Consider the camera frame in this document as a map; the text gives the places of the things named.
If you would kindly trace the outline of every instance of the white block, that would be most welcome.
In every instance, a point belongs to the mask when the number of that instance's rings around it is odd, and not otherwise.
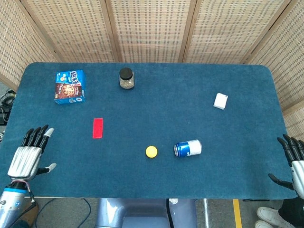
[[[213,106],[216,108],[224,109],[226,107],[227,98],[227,95],[218,93]]]

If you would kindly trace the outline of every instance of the blue snack box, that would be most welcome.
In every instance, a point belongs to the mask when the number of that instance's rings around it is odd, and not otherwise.
[[[68,104],[85,101],[86,76],[83,70],[56,73],[55,102]]]

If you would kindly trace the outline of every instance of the yellow ball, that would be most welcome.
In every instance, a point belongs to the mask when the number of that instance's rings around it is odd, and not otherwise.
[[[149,158],[154,158],[157,155],[157,149],[155,146],[148,146],[146,149],[146,155]]]

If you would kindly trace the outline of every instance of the blue can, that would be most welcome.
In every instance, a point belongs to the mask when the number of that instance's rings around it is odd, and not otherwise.
[[[191,140],[186,142],[178,142],[174,145],[174,153],[176,157],[187,157],[201,153],[201,143],[199,140]]]

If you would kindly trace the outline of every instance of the robotic hand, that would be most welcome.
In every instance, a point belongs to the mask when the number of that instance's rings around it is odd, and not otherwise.
[[[274,183],[295,190],[299,197],[304,199],[304,142],[290,138],[286,134],[283,137],[286,141],[282,138],[278,138],[277,140],[284,149],[288,165],[291,169],[293,183],[280,180],[272,173],[268,174],[268,176]]]
[[[51,172],[56,167],[53,163],[48,167],[38,168],[41,155],[54,131],[53,128],[47,128],[48,125],[35,130],[29,129],[15,152],[8,171],[12,181],[4,188],[0,198],[0,228],[10,228],[18,218],[36,206],[29,181],[36,175]],[[20,214],[27,193],[30,195],[31,206]]]

